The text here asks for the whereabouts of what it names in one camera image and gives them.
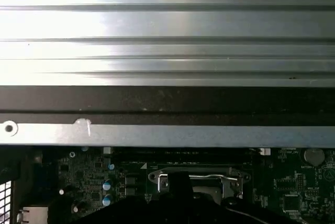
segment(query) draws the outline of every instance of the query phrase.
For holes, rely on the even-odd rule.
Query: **silver metal panel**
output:
[[[18,124],[1,144],[113,147],[333,148],[335,127],[135,126]]]
[[[0,0],[0,85],[335,85],[335,0]]]

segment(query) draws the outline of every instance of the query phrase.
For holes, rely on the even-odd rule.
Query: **metal chassis panel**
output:
[[[0,85],[334,87],[335,0],[0,0]]]

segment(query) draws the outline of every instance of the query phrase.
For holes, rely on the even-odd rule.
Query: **microchip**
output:
[[[126,177],[126,185],[135,185],[136,184],[136,178],[135,177]]]
[[[296,212],[300,210],[299,195],[285,195],[284,196],[284,211]]]
[[[295,180],[277,180],[276,186],[277,190],[295,190],[297,187]]]
[[[100,194],[99,193],[91,193],[91,199],[92,200],[100,200]]]
[[[127,187],[125,190],[125,195],[126,196],[134,196],[136,192],[136,188],[133,187]]]
[[[84,172],[82,172],[82,171],[77,171],[77,172],[75,173],[75,176],[76,176],[77,179],[82,179],[82,178],[84,177]]]
[[[69,166],[68,165],[61,165],[60,170],[62,172],[68,172],[69,171]]]

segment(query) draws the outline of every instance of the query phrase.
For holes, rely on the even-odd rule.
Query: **cpu socket lever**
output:
[[[219,205],[224,198],[243,198],[243,184],[250,179],[250,174],[231,167],[166,167],[149,174],[160,194],[169,192],[180,200],[202,195]]]

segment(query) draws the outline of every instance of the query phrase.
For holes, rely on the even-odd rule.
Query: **integrated circuit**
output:
[[[301,200],[299,195],[285,195],[283,202],[285,212],[296,212],[300,210]]]

